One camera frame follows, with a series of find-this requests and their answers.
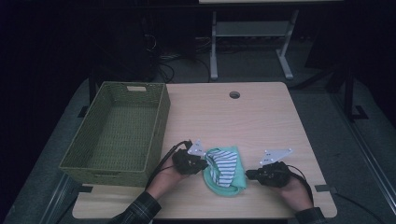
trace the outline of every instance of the person's right hand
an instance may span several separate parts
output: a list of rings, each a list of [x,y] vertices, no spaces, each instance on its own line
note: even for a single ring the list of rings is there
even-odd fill
[[[293,176],[290,177],[290,182],[285,187],[270,187],[270,189],[278,193],[283,201],[285,201],[285,203],[287,203],[289,207],[296,212],[314,207],[311,200],[309,199],[309,195],[305,186],[300,182],[300,180]]]

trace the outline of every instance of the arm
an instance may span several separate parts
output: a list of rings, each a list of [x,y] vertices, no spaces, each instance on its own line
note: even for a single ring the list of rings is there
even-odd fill
[[[146,191],[140,194],[123,213],[113,217],[108,223],[150,223],[161,210],[158,200],[187,177],[187,175],[181,175],[173,165],[172,157],[170,157],[163,164],[163,170],[154,177]]]
[[[283,199],[294,211],[300,224],[324,224],[327,223],[320,208],[314,207],[309,199],[304,185],[295,177],[283,188],[270,188]]]

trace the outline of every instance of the sleeve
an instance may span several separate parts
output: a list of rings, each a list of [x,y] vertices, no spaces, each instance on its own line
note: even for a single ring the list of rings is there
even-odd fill
[[[144,191],[123,213],[111,218],[108,224],[147,224],[160,210],[158,202]]]
[[[314,207],[296,213],[296,218],[300,224],[324,224],[328,223],[320,208]]]

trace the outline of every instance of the person's left hand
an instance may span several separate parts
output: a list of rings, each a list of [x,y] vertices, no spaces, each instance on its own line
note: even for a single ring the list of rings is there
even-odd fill
[[[154,199],[159,200],[167,191],[174,188],[178,182],[187,178],[188,175],[181,175],[174,167],[172,156],[163,164],[160,171],[146,189]]]

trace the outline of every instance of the wooden table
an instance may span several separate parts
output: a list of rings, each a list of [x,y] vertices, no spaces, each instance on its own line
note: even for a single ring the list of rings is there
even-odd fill
[[[284,161],[306,176],[315,206],[325,217],[336,207],[329,191],[316,192],[326,182],[283,83],[206,83],[167,85],[171,99],[163,155],[175,144],[201,139],[205,149],[238,146],[245,170],[260,167],[265,149],[292,148]],[[230,97],[238,91],[240,98]],[[143,189],[93,186],[81,192],[73,209],[76,218],[110,218],[123,212]],[[247,180],[240,194],[226,198],[213,193],[202,173],[183,180],[160,199],[156,218],[289,218],[293,212],[267,187]]]

